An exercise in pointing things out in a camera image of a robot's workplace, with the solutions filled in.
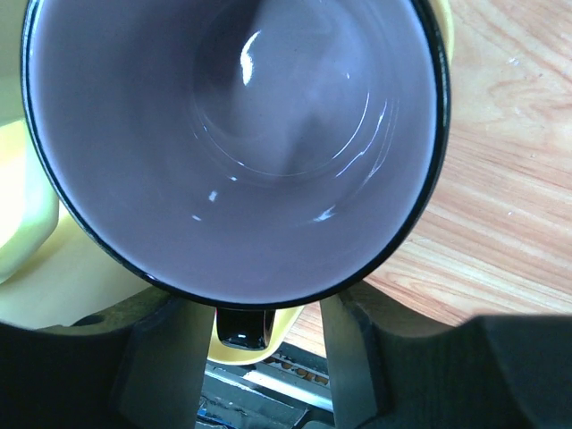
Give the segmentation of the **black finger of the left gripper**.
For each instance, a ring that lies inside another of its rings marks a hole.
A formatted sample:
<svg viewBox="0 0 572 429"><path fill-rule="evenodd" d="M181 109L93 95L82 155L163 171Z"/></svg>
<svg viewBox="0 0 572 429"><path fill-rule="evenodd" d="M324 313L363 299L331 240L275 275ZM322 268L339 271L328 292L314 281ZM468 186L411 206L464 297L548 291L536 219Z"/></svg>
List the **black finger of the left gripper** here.
<svg viewBox="0 0 572 429"><path fill-rule="evenodd" d="M214 309L169 299L131 331L111 406L138 428L193 428Z"/></svg>

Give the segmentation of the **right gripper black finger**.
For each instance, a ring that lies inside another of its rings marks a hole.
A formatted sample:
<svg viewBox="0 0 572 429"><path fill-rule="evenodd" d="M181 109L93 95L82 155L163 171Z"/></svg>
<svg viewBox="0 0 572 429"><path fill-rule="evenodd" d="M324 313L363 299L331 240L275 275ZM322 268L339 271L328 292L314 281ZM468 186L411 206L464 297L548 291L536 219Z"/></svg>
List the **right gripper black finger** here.
<svg viewBox="0 0 572 429"><path fill-rule="evenodd" d="M347 292L322 300L320 307L335 425L362 428L389 407L375 328Z"/></svg>

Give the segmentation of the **purple black cup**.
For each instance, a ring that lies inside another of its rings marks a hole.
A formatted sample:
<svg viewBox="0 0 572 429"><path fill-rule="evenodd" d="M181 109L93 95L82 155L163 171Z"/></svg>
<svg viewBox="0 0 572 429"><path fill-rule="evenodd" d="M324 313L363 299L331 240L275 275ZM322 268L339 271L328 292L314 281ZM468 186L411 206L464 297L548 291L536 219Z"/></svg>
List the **purple black cup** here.
<svg viewBox="0 0 572 429"><path fill-rule="evenodd" d="M399 247L450 125L426 1L31 1L21 83L74 220L237 349Z"/></svg>

